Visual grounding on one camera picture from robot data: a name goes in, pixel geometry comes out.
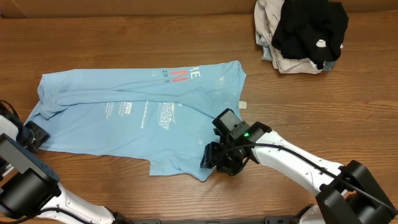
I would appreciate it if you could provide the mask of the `light blue t-shirt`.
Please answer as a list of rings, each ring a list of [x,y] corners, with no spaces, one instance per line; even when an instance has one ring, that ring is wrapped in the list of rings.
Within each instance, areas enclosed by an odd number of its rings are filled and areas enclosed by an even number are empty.
[[[238,61],[48,73],[29,121],[49,133],[45,150],[144,159],[150,175],[204,181],[213,120],[227,108],[239,113],[245,78]]]

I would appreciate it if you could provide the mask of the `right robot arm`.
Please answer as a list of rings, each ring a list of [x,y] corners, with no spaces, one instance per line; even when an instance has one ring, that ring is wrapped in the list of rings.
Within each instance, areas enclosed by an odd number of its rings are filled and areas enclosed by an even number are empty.
[[[219,142],[206,145],[201,167],[234,176],[248,161],[271,167],[315,196],[290,223],[390,223],[397,216],[369,169],[352,160],[347,165],[317,157],[285,140],[271,127],[248,125],[231,109],[213,120]]]

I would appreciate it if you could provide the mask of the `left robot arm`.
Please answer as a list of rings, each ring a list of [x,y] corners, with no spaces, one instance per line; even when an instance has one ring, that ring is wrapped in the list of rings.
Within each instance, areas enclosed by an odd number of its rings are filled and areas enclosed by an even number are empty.
[[[1,186],[1,214],[12,223],[35,217],[77,224],[130,223],[119,212],[89,203],[64,188],[57,173],[36,156],[49,137],[34,122],[23,123],[11,104],[1,101],[1,177],[16,170]]]

